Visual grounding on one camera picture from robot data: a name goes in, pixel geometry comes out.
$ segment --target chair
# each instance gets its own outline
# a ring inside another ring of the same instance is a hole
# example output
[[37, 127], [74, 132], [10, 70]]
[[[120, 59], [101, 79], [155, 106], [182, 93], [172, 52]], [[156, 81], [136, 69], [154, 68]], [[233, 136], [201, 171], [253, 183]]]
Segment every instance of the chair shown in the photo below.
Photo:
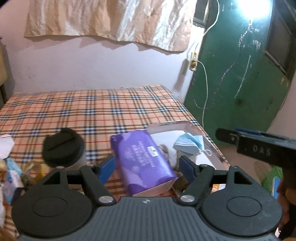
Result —
[[3, 99], [3, 103], [7, 102], [7, 94], [4, 87], [4, 82], [8, 79], [7, 71], [4, 64], [3, 47], [1, 43], [2, 37], [0, 37], [0, 92]]

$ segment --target bed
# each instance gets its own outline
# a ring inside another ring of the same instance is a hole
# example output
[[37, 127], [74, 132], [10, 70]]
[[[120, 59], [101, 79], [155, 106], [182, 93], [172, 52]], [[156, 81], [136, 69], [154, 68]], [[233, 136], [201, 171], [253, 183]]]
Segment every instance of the bed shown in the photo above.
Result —
[[[69, 127], [86, 141], [86, 158], [99, 163], [110, 155], [109, 137], [151, 123], [189, 120], [207, 135], [190, 112], [163, 85], [139, 88], [14, 94], [0, 111], [0, 135], [10, 134], [15, 146], [10, 154], [22, 167], [26, 162], [42, 162], [42, 143], [62, 127]], [[119, 199], [125, 189], [117, 171], [106, 187]], [[162, 196], [172, 196], [169, 191]], [[18, 236], [6, 205], [4, 228]]]

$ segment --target metal screw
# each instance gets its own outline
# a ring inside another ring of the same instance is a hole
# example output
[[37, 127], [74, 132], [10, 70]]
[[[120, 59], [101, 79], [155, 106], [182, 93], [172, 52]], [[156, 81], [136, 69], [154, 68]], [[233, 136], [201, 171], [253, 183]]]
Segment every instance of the metal screw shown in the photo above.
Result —
[[194, 202], [195, 198], [191, 195], [183, 195], [180, 197], [182, 202]]
[[150, 201], [149, 199], [145, 199], [145, 200], [143, 200], [142, 202], [145, 203], [145, 204], [148, 204], [148, 203], [150, 203], [151, 201]]
[[111, 196], [101, 196], [99, 198], [99, 201], [101, 203], [111, 203], [111, 202], [113, 202], [113, 197], [111, 197]]

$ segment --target cardboard box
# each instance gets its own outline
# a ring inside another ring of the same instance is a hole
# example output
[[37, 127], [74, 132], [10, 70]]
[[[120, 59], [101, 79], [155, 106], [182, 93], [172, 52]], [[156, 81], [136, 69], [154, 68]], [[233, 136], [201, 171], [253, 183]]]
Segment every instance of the cardboard box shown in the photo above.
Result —
[[111, 136], [111, 148], [130, 196], [159, 195], [178, 178], [146, 130]]

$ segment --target bright light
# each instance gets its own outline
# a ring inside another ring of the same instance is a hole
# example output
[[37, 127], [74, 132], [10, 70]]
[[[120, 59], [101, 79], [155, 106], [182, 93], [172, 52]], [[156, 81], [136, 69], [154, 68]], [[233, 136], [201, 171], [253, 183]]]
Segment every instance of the bright light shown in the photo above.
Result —
[[238, 0], [238, 4], [246, 18], [262, 18], [270, 12], [270, 0]]

